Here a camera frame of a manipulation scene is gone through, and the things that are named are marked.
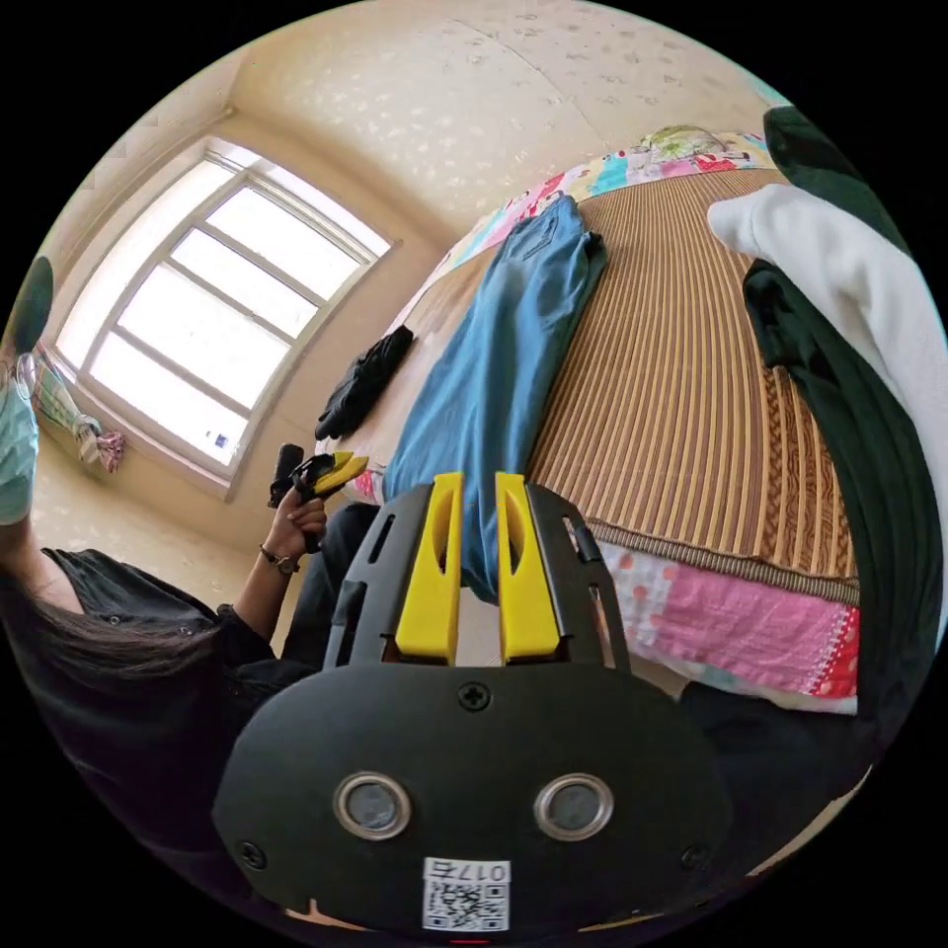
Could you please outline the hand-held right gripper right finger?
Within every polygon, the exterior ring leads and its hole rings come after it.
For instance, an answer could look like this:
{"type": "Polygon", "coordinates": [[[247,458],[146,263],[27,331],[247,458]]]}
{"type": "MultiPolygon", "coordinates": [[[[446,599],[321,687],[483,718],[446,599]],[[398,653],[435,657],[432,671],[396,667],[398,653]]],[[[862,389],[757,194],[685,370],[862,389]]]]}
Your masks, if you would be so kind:
{"type": "Polygon", "coordinates": [[[496,474],[501,660],[535,663],[553,658],[560,632],[526,484],[496,474]]]}

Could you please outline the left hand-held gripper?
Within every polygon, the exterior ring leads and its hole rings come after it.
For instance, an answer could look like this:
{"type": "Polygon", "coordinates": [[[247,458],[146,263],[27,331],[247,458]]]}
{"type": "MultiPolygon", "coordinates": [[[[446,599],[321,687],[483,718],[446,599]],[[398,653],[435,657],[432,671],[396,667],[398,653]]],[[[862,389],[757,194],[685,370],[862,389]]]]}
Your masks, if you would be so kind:
{"type": "Polygon", "coordinates": [[[290,485],[305,505],[319,499],[325,501],[366,470],[368,457],[350,451],[314,455],[302,461],[289,475],[290,485]]]}

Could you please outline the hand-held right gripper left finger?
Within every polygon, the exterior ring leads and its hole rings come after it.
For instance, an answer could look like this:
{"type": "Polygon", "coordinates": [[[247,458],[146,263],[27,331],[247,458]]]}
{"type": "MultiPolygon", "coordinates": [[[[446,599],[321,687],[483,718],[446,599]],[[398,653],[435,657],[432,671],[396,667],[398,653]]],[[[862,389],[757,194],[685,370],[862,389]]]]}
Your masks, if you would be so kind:
{"type": "Polygon", "coordinates": [[[431,484],[394,639],[400,657],[409,662],[455,664],[463,487],[460,472],[440,474],[431,484]]]}

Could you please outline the person's left hand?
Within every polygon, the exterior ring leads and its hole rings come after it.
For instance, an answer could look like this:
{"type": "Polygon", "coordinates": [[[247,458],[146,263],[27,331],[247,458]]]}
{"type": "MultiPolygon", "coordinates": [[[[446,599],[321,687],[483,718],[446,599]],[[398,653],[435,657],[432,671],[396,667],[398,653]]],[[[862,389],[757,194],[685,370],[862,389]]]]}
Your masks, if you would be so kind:
{"type": "Polygon", "coordinates": [[[310,539],[319,541],[325,534],[327,515],[324,502],[304,500],[295,488],[284,495],[275,513],[265,548],[278,558],[299,560],[307,552],[310,539]]]}

